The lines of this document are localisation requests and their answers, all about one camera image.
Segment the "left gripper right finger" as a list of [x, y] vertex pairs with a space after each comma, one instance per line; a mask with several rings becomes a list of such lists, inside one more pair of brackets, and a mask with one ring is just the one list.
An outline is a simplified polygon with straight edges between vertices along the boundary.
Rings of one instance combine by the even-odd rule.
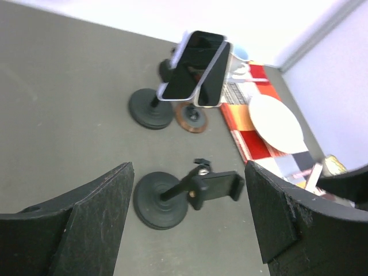
[[270, 275], [367, 275], [367, 211], [245, 167], [262, 262]]

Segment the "phone with lavender case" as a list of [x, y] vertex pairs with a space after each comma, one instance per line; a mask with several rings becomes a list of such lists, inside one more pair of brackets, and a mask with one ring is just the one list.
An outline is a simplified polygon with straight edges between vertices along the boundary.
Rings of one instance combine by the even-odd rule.
[[192, 99], [225, 49], [226, 37], [201, 30], [186, 31], [171, 58], [159, 64], [160, 101]]

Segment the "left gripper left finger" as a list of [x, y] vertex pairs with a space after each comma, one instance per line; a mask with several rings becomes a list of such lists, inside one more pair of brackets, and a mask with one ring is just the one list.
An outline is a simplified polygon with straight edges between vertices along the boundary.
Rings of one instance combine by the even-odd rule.
[[18, 213], [1, 214], [2, 275], [113, 275], [135, 172], [123, 163]]

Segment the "black clamp phone stand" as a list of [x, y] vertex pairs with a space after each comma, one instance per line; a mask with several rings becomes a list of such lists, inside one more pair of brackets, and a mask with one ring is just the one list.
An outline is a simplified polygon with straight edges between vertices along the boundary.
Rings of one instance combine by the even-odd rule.
[[152, 130], [168, 127], [174, 118], [171, 102], [159, 100], [156, 90], [150, 88], [136, 90], [128, 101], [128, 110], [139, 125]]

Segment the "phone with white case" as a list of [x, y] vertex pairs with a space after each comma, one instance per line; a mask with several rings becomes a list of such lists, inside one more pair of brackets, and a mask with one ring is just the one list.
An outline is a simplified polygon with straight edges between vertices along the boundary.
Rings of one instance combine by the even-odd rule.
[[213, 67], [210, 69], [193, 104], [202, 108], [212, 108], [220, 105], [223, 84], [228, 73], [228, 60], [231, 53], [231, 43], [225, 41]]

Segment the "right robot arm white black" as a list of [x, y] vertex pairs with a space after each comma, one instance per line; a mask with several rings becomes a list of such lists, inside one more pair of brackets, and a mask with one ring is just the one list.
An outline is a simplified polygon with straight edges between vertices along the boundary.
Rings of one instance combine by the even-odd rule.
[[321, 177], [317, 187], [355, 203], [355, 208], [367, 211], [367, 166], [330, 177]]

